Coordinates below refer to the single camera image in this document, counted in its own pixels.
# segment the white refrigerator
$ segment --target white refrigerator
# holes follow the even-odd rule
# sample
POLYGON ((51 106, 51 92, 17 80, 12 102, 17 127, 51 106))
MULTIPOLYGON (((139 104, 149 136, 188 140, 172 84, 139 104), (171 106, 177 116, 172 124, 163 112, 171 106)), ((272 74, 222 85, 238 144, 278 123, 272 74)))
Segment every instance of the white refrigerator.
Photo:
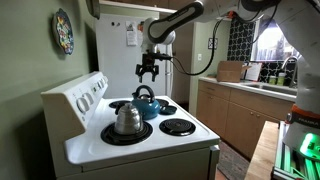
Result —
MULTIPOLYGON (((95 20, 99 70, 108 78, 104 98, 131 97, 140 85, 150 86, 155 95, 171 96, 173 74, 170 62, 155 61, 159 74, 154 82, 151 73, 142 76, 142 83, 135 74, 136 65, 142 64, 142 32, 128 31, 128 25, 136 27, 147 18, 101 14, 100 19, 95 20)), ((159 49, 172 56, 171 45, 159 45, 159 49)))

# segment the faucet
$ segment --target faucet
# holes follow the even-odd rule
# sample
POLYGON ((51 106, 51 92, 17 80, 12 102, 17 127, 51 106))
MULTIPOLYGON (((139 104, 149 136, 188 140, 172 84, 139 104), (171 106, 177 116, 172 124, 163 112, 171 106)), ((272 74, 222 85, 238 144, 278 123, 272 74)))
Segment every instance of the faucet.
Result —
POLYGON ((280 69, 284 71, 285 67, 287 66, 287 64, 290 60, 294 60, 296 62, 296 65, 294 67, 294 71, 293 71, 293 75, 292 75, 289 87, 290 88, 297 88, 297 85, 298 85, 298 83, 297 83, 297 70, 298 70, 297 61, 298 61, 298 59, 295 56, 288 57, 286 60, 283 61, 280 69))

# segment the kitchen counter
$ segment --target kitchen counter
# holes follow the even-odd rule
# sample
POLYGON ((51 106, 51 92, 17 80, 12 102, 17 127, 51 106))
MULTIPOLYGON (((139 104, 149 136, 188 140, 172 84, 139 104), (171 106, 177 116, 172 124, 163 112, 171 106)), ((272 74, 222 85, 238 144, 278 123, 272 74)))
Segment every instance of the kitchen counter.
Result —
POLYGON ((246 180, 270 179, 276 157, 278 134, 278 123, 266 121, 251 159, 246 180))
POLYGON ((231 88, 236 88, 236 89, 240 89, 240 90, 244 90, 244 91, 249 91, 249 92, 253 92, 253 93, 257 93, 257 94, 262 94, 265 96, 270 96, 270 97, 274 97, 274 98, 278 98, 278 99, 283 99, 283 100, 287 100, 287 101, 291 101, 291 102, 295 102, 295 99, 296 99, 296 96, 294 96, 294 95, 279 93, 279 92, 265 90, 265 89, 254 88, 254 87, 250 87, 247 85, 265 84, 268 86, 274 86, 276 88, 282 88, 285 90, 295 91, 294 89, 291 89, 287 86, 276 86, 276 85, 269 85, 266 83, 251 82, 251 81, 242 81, 240 83, 218 82, 215 78, 210 78, 210 77, 200 77, 199 80, 210 82, 210 83, 215 83, 215 84, 219 84, 219 85, 223 85, 223 86, 228 86, 231 88))

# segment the bottle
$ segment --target bottle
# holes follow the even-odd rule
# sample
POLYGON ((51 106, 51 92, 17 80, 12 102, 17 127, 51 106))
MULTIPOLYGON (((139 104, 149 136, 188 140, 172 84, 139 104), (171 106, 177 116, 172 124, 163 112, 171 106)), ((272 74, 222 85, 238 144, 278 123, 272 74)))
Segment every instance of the bottle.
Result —
POLYGON ((269 77, 269 84, 276 84, 276 80, 277 80, 277 77, 276 76, 270 76, 269 77))
POLYGON ((286 76, 286 73, 279 73, 278 82, 277 82, 278 86, 283 86, 285 76, 286 76))

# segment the light switch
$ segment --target light switch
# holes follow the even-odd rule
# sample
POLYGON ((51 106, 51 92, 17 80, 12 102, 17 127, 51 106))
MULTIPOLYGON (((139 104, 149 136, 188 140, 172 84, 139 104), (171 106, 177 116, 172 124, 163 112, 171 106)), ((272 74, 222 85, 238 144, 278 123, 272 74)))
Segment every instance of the light switch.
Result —
POLYGON ((202 54, 198 54, 198 61, 202 60, 202 54))

